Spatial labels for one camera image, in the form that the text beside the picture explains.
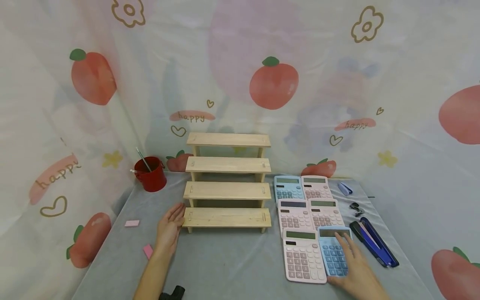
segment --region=pink calculator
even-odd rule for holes
[[[333,198],[310,198],[308,203],[315,229],[322,226],[345,226],[337,200]]]
[[[285,275],[289,281],[318,284],[327,282],[317,231],[285,228],[283,256]]]
[[[301,228],[313,230],[308,203],[303,199],[279,199],[278,221],[280,228]]]
[[[333,198],[325,176],[305,175],[301,177],[301,184],[307,199]]]

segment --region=gray tablecloth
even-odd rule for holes
[[[167,179],[166,187],[155,193],[135,186],[74,300],[132,299],[147,264],[142,249],[146,244],[154,245],[158,220],[175,202],[183,200],[190,175],[168,173]],[[267,176],[266,181],[272,183],[273,176]],[[339,191],[340,181],[353,190],[351,196],[345,197]],[[395,269],[381,267],[355,237],[391,299],[432,299],[358,182],[331,179],[329,185],[345,223],[356,219],[348,206],[353,201],[359,203],[364,216],[400,261]],[[171,293],[181,285],[186,289],[185,300],[351,299],[329,284],[287,281],[275,201],[269,201],[266,207],[272,227],[264,234],[259,229],[194,228],[192,234],[183,229],[164,291]],[[140,226],[125,228],[127,220],[140,220]]]

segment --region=right hand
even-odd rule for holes
[[[335,233],[335,237],[343,248],[348,275],[346,277],[328,276],[327,282],[344,289],[357,300],[389,300],[384,288],[370,269],[367,259],[350,236],[344,234],[348,244],[338,233]]]

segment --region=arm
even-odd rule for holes
[[[177,249],[184,213],[185,205],[178,203],[158,222],[155,249],[140,278],[133,300],[158,300],[160,297],[170,260]]]

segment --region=left hand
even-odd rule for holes
[[[160,219],[156,229],[155,252],[171,257],[177,249],[185,204],[177,203]]]

